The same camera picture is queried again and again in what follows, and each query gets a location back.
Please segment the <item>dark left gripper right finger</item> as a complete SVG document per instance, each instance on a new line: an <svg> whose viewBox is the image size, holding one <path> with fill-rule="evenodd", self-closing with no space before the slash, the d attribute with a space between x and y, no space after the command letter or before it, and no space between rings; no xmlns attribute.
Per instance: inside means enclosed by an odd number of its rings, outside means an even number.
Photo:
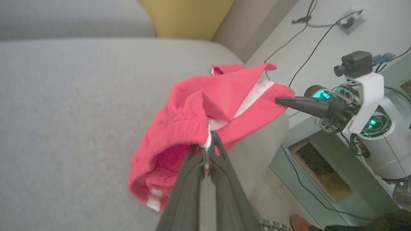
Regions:
<svg viewBox="0 0 411 231"><path fill-rule="evenodd" d="M261 231L262 226L215 131L207 151L212 183L215 185L217 231Z"/></svg>

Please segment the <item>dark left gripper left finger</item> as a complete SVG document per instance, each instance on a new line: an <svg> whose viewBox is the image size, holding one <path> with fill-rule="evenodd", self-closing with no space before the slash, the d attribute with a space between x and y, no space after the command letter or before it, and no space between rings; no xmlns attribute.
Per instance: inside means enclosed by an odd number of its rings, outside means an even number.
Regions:
<svg viewBox="0 0 411 231"><path fill-rule="evenodd" d="M198 145L192 144L181 166L172 193L162 212L157 231L198 231L200 227L201 184L205 158Z"/></svg>

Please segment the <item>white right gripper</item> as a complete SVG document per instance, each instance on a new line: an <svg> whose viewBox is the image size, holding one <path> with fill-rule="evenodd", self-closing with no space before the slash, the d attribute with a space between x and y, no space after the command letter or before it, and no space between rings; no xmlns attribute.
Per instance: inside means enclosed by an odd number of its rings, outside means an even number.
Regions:
<svg viewBox="0 0 411 231"><path fill-rule="evenodd" d="M346 83L332 89L313 85L304 96L276 98L275 102L319 117L319 127L327 133L377 135L385 129L385 117L377 111L384 97L384 78L380 74L347 78Z"/></svg>

